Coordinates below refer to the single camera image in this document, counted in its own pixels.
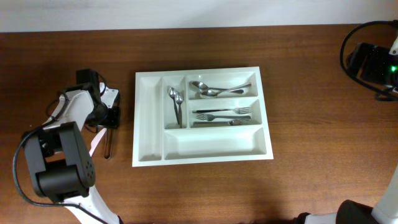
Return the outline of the long steel tongs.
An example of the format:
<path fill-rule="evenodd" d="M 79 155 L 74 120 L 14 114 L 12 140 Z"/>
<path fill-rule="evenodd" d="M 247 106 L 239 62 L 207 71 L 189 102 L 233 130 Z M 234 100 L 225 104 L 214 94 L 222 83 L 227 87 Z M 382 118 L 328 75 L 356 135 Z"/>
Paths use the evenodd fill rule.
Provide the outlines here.
<path fill-rule="evenodd" d="M 105 150 L 104 150 L 104 158 L 106 160 L 110 159 L 113 155 L 113 149 L 115 148 L 115 144 L 117 142 L 117 130 L 116 129 L 108 129 L 106 131 L 105 136 Z"/>

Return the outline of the steel fork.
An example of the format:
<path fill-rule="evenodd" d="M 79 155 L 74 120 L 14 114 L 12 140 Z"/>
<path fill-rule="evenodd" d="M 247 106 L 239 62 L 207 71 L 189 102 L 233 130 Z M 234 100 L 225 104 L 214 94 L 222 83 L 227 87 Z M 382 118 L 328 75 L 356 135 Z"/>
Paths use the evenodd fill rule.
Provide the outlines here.
<path fill-rule="evenodd" d="M 193 122 L 193 126 L 199 127 L 199 126 L 241 126 L 241 125 L 246 125 L 249 124 L 250 120 L 249 119 L 234 119 L 231 121 L 217 121 L 217 122 Z"/>

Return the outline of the steel fork horizontal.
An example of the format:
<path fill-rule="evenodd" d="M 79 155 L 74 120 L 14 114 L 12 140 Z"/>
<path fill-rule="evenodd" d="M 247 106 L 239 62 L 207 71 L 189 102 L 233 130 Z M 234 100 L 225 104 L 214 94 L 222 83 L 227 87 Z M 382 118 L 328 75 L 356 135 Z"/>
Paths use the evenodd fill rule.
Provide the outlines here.
<path fill-rule="evenodd" d="M 193 110 L 192 113 L 212 113 L 212 112 L 222 112 L 222 111 L 232 111 L 236 114 L 249 114 L 251 113 L 250 107 L 234 108 L 234 109 L 214 109 L 214 110 Z"/>

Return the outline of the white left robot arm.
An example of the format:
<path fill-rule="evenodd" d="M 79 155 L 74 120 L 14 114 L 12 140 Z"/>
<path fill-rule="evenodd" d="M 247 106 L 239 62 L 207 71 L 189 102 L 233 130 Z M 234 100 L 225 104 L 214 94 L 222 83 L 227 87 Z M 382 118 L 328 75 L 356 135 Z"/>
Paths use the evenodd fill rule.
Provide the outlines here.
<path fill-rule="evenodd" d="M 29 204 L 64 207 L 80 223 L 121 223 L 95 187 L 93 150 L 86 147 L 81 130 L 85 125 L 102 131 L 117 129 L 120 121 L 120 93 L 105 83 L 85 82 L 60 93 L 58 105 L 48 120 L 26 132 L 12 161 L 16 189 Z M 31 200 L 17 177 L 19 153 L 25 154 L 32 188 L 48 203 Z"/>

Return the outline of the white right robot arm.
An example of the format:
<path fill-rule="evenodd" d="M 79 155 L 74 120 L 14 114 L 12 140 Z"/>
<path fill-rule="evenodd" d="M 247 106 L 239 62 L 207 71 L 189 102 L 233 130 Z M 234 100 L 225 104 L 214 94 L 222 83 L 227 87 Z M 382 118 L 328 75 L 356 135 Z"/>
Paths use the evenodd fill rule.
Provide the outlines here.
<path fill-rule="evenodd" d="M 344 56 L 345 47 L 352 35 L 371 26 L 390 26 L 397 29 L 397 21 L 371 21 L 354 28 L 340 47 L 342 71 L 354 82 L 375 93 L 376 101 L 397 102 L 397 41 L 389 48 L 360 42 Z M 394 171 L 383 196 L 370 207 L 353 200 L 343 201 L 334 213 L 301 213 L 294 223 L 397 223 L 397 170 Z"/>

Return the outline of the steel tablespoon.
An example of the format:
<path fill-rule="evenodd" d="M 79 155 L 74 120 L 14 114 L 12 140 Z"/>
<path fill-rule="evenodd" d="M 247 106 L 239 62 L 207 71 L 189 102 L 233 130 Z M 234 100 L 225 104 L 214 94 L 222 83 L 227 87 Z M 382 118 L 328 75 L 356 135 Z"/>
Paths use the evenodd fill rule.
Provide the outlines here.
<path fill-rule="evenodd" d="M 222 93 L 234 93 L 234 94 L 243 94 L 244 88 L 250 87 L 252 84 L 250 82 L 244 83 L 242 85 L 229 88 L 226 90 L 213 90 L 209 89 L 200 93 L 201 98 L 217 98 L 218 95 Z"/>
<path fill-rule="evenodd" d="M 201 92 L 207 91 L 207 90 L 225 91 L 224 88 L 209 87 L 208 85 L 204 84 L 203 82 L 199 82 L 199 81 L 191 81 L 190 84 L 191 84 L 191 86 L 194 86 L 197 89 L 199 89 Z M 244 90 L 242 90 L 242 89 L 233 90 L 233 91 L 230 91 L 230 93 L 243 94 Z"/>

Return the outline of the small steel teaspoon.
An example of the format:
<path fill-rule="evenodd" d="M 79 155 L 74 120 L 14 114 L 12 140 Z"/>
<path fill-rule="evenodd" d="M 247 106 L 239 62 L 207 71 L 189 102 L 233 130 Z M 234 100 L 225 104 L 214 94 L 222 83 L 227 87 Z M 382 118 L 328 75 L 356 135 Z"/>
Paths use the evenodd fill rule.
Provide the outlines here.
<path fill-rule="evenodd" d="M 169 97 L 173 100 L 173 104 L 174 104 L 174 111 L 175 111 L 175 116 L 177 119 L 177 124 L 180 124 L 180 121 L 178 120 L 178 109 L 177 109 L 177 104 L 175 101 L 175 95 L 176 95 L 176 91 L 173 87 L 169 87 L 168 89 L 168 95 Z"/>
<path fill-rule="evenodd" d="M 175 101 L 178 104 L 178 123 L 180 128 L 183 128 L 183 116 L 182 116 L 183 96 L 179 92 L 176 92 L 175 94 Z"/>

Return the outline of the white plastic knife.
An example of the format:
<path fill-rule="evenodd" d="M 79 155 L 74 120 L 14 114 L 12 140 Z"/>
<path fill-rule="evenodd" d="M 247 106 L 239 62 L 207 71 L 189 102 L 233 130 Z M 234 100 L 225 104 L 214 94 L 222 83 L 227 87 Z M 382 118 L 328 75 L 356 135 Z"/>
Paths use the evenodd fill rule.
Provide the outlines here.
<path fill-rule="evenodd" d="M 91 157 L 93 156 L 93 154 L 94 154 L 94 152 L 95 152 L 95 149 L 97 148 L 98 144 L 100 143 L 101 139 L 102 139 L 103 136 L 106 134 L 106 132 L 107 132 L 107 129 L 106 129 L 106 128 L 103 128 L 102 130 L 100 130 L 100 131 L 96 134 L 96 136 L 95 136 L 95 137 L 93 138 L 93 140 L 91 141 L 91 144 L 90 144 L 91 148 L 90 148 L 90 150 L 89 150 L 89 155 L 90 155 Z"/>

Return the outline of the steel fork slanted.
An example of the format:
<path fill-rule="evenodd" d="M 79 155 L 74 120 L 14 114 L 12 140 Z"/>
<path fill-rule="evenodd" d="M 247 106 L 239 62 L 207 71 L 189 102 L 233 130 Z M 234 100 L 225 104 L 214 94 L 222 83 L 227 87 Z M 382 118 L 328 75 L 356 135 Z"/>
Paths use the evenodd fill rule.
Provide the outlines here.
<path fill-rule="evenodd" d="M 194 118 L 203 121 L 213 121 L 215 119 L 251 119 L 250 116 L 216 116 L 212 114 L 195 113 Z"/>

